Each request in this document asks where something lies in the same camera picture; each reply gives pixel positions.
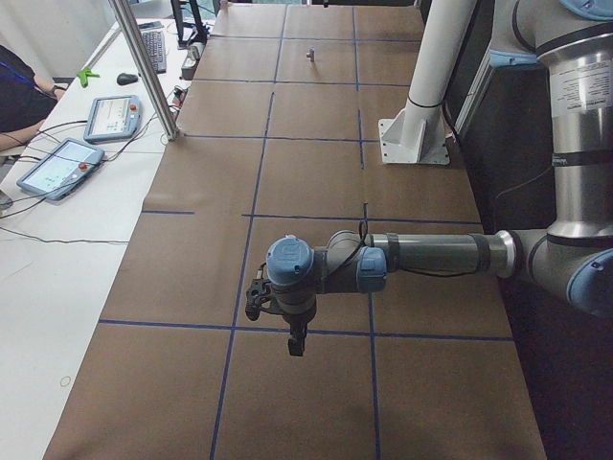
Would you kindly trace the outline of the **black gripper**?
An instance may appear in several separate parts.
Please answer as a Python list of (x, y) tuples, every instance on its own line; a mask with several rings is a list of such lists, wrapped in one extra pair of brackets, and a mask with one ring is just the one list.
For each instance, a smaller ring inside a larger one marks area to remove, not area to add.
[(305, 339), (309, 322), (308, 314), (306, 312), (289, 314), (286, 317), (286, 321), (290, 329), (290, 337), (287, 340), (288, 352), (293, 357), (302, 357), (305, 352)]

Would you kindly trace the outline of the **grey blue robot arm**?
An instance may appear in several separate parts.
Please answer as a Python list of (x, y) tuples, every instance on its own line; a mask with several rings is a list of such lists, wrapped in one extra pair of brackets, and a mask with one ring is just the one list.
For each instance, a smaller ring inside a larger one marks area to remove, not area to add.
[(246, 316), (279, 315), (301, 356), (316, 298), (370, 293), (403, 270), (434, 277), (522, 276), (599, 317), (612, 313), (612, 5), (499, 1), (488, 62), (549, 73), (556, 219), (545, 229), (492, 235), (335, 233), (324, 247), (275, 241), (246, 292)]

